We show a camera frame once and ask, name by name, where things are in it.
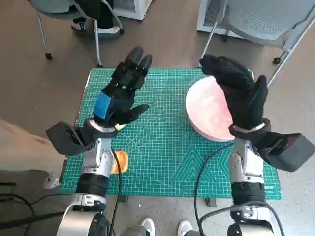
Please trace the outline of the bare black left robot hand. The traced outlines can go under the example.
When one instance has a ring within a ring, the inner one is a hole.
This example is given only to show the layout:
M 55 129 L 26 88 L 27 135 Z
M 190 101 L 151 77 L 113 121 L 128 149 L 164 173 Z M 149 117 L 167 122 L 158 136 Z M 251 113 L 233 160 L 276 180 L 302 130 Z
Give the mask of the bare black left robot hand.
M 94 106 L 94 120 L 103 127 L 131 123 L 149 109 L 148 104 L 133 107 L 136 91 L 141 89 L 152 64 L 152 55 L 143 55 L 136 46 L 118 64 L 111 81 L 102 89 Z

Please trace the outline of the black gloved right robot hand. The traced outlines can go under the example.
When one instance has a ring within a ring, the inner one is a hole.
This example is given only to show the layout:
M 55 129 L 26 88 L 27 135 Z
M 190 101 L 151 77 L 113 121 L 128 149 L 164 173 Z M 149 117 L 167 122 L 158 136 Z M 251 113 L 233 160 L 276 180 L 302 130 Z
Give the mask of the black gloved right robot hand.
M 242 132 L 263 128 L 264 104 L 268 94 L 266 77 L 260 75 L 254 80 L 247 68 L 225 56 L 204 55 L 199 62 L 202 72 L 214 76 L 222 89 L 233 126 Z

